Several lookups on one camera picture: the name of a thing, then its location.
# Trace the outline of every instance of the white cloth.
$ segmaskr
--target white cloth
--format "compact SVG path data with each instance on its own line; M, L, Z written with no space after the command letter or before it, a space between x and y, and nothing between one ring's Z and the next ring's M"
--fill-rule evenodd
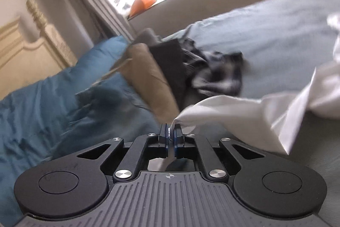
M329 16L328 24L340 31L340 14ZM301 92L275 93L259 100L207 98L184 109L172 126L180 123L186 134L196 125L219 122L248 145L289 154L307 110L320 117L340 119L339 74L340 35L334 46L333 61L317 67L311 82Z

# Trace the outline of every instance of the black gripper base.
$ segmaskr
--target black gripper base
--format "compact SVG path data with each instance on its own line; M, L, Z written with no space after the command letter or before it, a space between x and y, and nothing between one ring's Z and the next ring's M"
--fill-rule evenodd
M130 182L116 183L107 198L82 216L41 221L25 216L17 227L327 227L312 214L295 220L276 220L252 213L227 185L212 183L199 172L142 171Z

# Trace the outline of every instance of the plaid fabric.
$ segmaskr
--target plaid fabric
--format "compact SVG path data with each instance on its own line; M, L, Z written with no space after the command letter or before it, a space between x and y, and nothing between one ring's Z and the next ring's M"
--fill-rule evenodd
M239 95L242 87L243 55L241 52L223 54L196 48L189 38L180 41L183 63L191 86L208 97L225 94Z

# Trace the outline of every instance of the black cloth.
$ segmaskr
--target black cloth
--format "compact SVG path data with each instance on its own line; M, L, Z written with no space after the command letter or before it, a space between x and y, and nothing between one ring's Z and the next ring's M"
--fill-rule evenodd
M191 87L208 97L225 94L239 95L242 88L243 55L241 52L223 54L196 48L191 39L181 43L187 80Z
M189 38L149 46L149 50L180 109L206 97L220 94L237 96L241 91L241 52L204 51L196 48L195 42Z
M186 93L186 68L183 64L183 51L177 40L149 46L181 109Z

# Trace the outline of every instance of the black circular disc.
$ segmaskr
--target black circular disc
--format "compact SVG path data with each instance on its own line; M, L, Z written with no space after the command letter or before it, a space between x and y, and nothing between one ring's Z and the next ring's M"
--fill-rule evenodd
M327 194L324 179L314 170L273 155L243 163L233 188L246 206L274 218L315 212Z
M80 215L107 192L108 182L99 164L67 156L25 171L14 185L21 210L45 218Z
M262 178L262 182L270 191L282 194L296 192L302 187L300 177L286 171L270 172Z
M67 171L54 171L39 180L39 187L46 193L62 194L72 191L79 183L77 175Z

